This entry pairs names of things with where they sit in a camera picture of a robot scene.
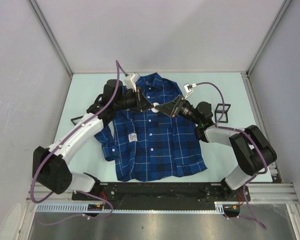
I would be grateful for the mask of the blue plaid button shirt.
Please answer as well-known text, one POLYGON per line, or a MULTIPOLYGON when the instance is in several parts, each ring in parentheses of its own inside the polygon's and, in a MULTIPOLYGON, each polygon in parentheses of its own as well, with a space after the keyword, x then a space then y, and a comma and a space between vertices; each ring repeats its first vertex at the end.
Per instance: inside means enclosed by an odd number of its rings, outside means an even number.
POLYGON ((150 182, 167 177, 195 175, 207 169, 196 125, 177 116, 151 110, 121 110, 95 135, 106 161, 115 163, 118 181, 150 182))

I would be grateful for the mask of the landscape round brooch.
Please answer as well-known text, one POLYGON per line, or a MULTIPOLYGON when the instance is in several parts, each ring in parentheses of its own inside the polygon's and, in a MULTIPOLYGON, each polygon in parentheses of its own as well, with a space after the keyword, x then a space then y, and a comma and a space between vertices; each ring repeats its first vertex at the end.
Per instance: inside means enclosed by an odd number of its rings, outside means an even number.
POLYGON ((156 109, 156 107, 157 107, 157 106, 159 106, 159 105, 160 105, 159 103, 157 103, 157 102, 154 102, 154 103, 152 104, 151 111, 152 111, 153 113, 158 113, 158 112, 159 112, 159 110, 158 110, 158 109, 156 109))

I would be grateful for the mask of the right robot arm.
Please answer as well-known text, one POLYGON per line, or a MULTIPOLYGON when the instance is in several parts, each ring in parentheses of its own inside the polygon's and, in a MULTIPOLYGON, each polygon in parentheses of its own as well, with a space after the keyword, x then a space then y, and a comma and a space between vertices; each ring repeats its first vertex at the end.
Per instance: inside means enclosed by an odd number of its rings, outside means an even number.
POLYGON ((208 102, 193 107, 179 95, 154 108, 171 118, 182 116, 197 124, 194 132, 198 140, 232 147, 237 166, 220 182, 220 194, 227 201, 237 197, 244 184, 266 173, 268 166, 277 160, 276 151, 256 125, 244 129, 218 126, 212 120, 212 106, 208 102))

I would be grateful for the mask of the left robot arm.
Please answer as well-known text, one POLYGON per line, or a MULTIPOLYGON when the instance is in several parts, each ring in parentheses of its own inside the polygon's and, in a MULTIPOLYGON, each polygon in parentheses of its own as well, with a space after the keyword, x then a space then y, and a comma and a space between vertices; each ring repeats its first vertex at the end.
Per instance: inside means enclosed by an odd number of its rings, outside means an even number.
POLYGON ((116 117, 117 112, 143 112, 153 107, 137 87, 140 76, 129 74, 124 82, 110 79, 86 114, 67 135, 49 147, 37 147, 33 152, 32 182, 40 183, 55 194, 66 190, 81 191, 90 200, 100 196, 97 180, 87 173, 72 172, 69 164, 89 139, 101 132, 116 117))

